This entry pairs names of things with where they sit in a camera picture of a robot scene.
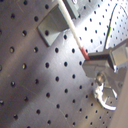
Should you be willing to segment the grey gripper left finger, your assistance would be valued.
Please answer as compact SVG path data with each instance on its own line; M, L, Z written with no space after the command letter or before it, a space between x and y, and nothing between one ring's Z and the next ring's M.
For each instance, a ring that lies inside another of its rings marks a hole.
M117 72L117 66L109 65L107 60L85 60L82 68L89 78L96 78L99 74L107 77Z

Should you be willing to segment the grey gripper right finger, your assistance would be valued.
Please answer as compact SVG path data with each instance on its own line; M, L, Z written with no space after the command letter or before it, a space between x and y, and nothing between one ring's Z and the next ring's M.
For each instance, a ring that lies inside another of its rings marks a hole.
M128 38L113 48L90 53L89 58L91 60L107 60L111 66L118 66L128 62Z

